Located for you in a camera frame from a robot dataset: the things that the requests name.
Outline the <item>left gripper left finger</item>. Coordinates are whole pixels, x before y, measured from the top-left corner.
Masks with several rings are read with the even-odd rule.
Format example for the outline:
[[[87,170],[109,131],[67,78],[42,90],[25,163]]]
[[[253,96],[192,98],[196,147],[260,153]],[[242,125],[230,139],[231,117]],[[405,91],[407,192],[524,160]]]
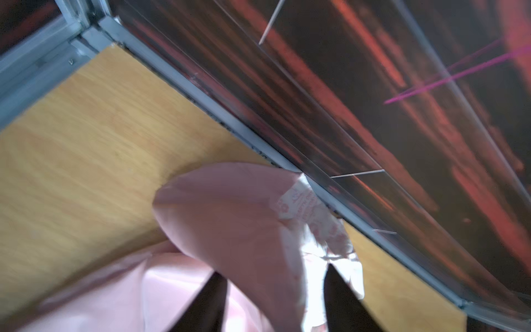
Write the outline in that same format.
[[[214,272],[169,331],[222,331],[227,294],[227,279]]]

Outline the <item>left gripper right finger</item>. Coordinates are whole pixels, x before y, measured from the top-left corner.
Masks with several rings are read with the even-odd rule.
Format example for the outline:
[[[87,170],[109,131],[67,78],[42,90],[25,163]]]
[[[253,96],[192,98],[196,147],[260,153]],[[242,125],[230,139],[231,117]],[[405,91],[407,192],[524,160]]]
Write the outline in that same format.
[[[324,304],[330,332],[384,331],[331,264],[324,278]]]

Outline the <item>pink zip jacket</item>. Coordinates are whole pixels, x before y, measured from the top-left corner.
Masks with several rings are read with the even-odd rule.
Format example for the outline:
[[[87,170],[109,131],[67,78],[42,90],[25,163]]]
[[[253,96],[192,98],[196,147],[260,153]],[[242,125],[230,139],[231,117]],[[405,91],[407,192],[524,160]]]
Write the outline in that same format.
[[[153,214],[163,243],[48,298],[19,331],[167,331],[213,273],[228,280],[224,331],[323,328],[333,264],[359,299],[362,264],[343,222],[303,174],[217,163],[163,185]]]

